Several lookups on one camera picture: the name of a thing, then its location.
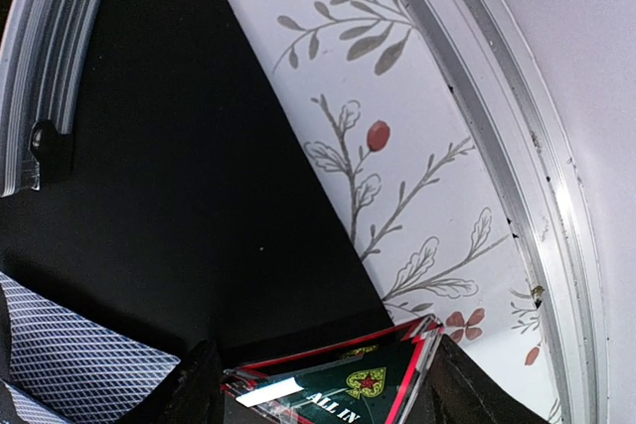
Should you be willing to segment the triangular all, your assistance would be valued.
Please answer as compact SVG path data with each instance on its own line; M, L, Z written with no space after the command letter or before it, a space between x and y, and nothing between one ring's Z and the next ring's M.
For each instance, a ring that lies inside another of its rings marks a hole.
M271 423L403 423L444 332L432 315L225 372L222 390Z

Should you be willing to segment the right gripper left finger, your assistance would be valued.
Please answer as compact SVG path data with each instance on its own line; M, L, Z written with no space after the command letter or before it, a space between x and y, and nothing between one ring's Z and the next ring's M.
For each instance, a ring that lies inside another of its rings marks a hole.
M213 342L201 341L123 416L124 423L221 423L222 367Z

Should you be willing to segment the dealt blue card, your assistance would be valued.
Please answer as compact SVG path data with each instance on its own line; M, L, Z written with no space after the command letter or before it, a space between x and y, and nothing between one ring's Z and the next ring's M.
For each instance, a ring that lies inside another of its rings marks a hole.
M52 411L27 393L1 381L1 424L68 424L69 420Z
M1 275L9 318L8 376L77 423L113 423L180 363Z

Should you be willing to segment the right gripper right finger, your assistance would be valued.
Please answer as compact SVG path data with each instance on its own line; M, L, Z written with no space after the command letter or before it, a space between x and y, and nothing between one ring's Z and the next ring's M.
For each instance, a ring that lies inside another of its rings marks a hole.
M544 423L453 340L441 339L419 393L421 423Z

